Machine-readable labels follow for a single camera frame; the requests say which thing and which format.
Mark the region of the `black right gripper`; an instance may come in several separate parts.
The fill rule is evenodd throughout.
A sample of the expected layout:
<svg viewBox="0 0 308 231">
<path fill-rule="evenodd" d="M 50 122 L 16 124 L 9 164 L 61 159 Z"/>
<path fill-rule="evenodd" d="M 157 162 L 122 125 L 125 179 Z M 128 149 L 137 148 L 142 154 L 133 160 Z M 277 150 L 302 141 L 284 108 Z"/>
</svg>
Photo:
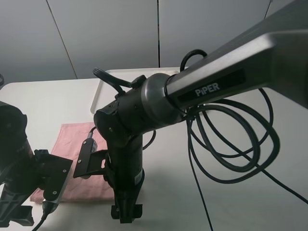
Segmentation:
<svg viewBox="0 0 308 231">
<path fill-rule="evenodd" d="M 142 204 L 136 204 L 142 184 L 144 182 L 144 169 L 137 174 L 133 181 L 133 187 L 120 190 L 105 174 L 103 179 L 114 191 L 115 204 L 111 207 L 112 219 L 117 219 L 120 223 L 132 223 L 135 219 L 141 218 L 143 213 Z"/>
</svg>

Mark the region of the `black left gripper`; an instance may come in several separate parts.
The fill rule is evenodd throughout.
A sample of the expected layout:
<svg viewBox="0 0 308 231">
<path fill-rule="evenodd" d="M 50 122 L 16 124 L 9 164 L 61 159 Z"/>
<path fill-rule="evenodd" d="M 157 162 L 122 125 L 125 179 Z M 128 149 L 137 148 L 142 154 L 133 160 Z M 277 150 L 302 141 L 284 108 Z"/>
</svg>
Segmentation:
<svg viewBox="0 0 308 231">
<path fill-rule="evenodd" d="M 5 184 L 0 196 L 0 226 L 9 227 L 10 222 L 21 226 L 33 226 L 32 206 L 22 205 L 34 192 L 33 189 L 25 192 L 13 192 Z"/>
</svg>

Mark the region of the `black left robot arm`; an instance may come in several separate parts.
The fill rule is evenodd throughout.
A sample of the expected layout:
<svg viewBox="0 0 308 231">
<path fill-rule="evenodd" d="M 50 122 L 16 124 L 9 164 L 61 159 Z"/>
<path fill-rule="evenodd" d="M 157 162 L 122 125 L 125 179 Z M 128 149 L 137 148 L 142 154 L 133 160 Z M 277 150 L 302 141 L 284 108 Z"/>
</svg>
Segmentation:
<svg viewBox="0 0 308 231">
<path fill-rule="evenodd" d="M 27 116 L 10 104 L 0 103 L 0 226 L 7 228 L 11 220 L 33 225 L 30 210 L 22 203 L 37 187 L 33 152 L 26 135 Z"/>
</svg>

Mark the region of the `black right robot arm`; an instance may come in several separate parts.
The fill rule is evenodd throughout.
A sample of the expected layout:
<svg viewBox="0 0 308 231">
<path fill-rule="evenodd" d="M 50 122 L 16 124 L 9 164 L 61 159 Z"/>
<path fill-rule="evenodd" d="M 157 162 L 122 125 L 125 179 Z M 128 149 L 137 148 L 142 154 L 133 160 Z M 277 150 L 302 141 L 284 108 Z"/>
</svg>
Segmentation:
<svg viewBox="0 0 308 231">
<path fill-rule="evenodd" d="M 268 87 L 307 107 L 308 3 L 291 2 L 199 62 L 190 67 L 182 64 L 172 76 L 158 73 L 127 82 L 98 68 L 93 74 L 117 91 L 113 102 L 96 111 L 94 123 L 108 147 L 103 175 L 115 194 L 111 216 L 131 223 L 142 215 L 136 201 L 144 180 L 142 136 L 146 132 L 183 120 L 190 123 L 203 110 L 219 110 L 242 123 L 253 146 L 252 161 L 246 166 L 233 166 L 216 154 L 222 165 L 250 178 L 273 162 L 279 138 L 272 125 L 252 108 L 233 103 L 256 116 L 274 143 L 268 160 L 256 167 L 260 157 L 256 134 L 225 105 L 230 96 Z"/>
</svg>

